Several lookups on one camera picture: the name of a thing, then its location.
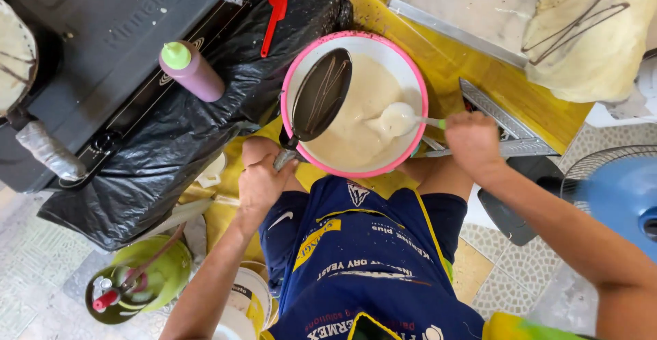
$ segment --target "nike logo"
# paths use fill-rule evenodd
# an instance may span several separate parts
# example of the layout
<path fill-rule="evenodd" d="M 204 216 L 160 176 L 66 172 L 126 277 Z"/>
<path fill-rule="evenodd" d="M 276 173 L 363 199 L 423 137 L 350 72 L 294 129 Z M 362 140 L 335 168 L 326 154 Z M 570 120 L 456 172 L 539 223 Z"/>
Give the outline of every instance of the nike logo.
<path fill-rule="evenodd" d="M 285 218 L 292 219 L 293 216 L 294 216 L 294 214 L 292 212 L 285 212 L 281 216 L 281 218 L 277 219 L 276 222 L 274 222 L 269 228 L 267 228 L 267 231 L 271 230 L 272 227 L 276 226 L 280 221 L 284 220 Z"/>

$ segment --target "black stove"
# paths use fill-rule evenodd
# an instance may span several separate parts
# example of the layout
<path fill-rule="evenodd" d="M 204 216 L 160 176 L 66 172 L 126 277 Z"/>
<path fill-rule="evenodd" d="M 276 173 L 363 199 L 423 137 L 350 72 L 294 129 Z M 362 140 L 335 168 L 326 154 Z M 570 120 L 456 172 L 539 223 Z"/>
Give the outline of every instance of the black stove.
<path fill-rule="evenodd" d="M 173 84 L 158 67 L 162 45 L 184 38 L 203 51 L 250 8 L 248 0 L 7 1 L 28 25 L 63 41 L 60 71 L 33 93 L 29 111 L 91 173 L 78 182 L 56 178 L 0 126 L 0 180 L 17 192 L 84 186 Z"/>

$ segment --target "white spoon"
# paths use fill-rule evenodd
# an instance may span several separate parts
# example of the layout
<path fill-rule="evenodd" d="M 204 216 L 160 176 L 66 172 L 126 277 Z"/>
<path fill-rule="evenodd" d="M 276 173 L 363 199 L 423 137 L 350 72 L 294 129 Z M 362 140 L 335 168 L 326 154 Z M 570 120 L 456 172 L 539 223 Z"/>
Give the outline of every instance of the white spoon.
<path fill-rule="evenodd" d="M 409 104 L 396 102 L 390 104 L 381 117 L 367 120 L 367 125 L 386 137 L 396 138 L 412 131 L 419 122 L 445 130 L 444 119 L 418 117 Z"/>

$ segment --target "green bottle cap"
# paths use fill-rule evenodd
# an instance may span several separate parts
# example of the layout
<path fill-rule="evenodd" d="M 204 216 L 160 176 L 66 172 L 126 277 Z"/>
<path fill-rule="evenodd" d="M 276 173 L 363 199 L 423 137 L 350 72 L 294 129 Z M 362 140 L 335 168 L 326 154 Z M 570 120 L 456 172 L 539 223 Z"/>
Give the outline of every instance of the green bottle cap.
<path fill-rule="evenodd" d="M 162 48 L 162 60 L 172 69 L 183 69 L 192 61 L 192 52 L 182 43 L 168 42 Z"/>

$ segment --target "hand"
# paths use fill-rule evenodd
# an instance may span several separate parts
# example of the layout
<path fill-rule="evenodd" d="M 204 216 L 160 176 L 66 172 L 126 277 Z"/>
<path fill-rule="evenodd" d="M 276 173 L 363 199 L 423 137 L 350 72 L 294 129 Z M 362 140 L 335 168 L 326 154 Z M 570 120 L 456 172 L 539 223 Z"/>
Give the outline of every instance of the hand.
<path fill-rule="evenodd" d="M 481 176 L 505 165 L 499 155 L 497 123 L 481 112 L 449 116 L 445 138 L 454 161 L 478 184 Z"/>
<path fill-rule="evenodd" d="M 264 211 L 266 214 L 279 199 L 299 161 L 288 162 L 280 172 L 276 172 L 273 166 L 275 159 L 275 155 L 268 154 L 242 172 L 239 180 L 241 209 Z"/>

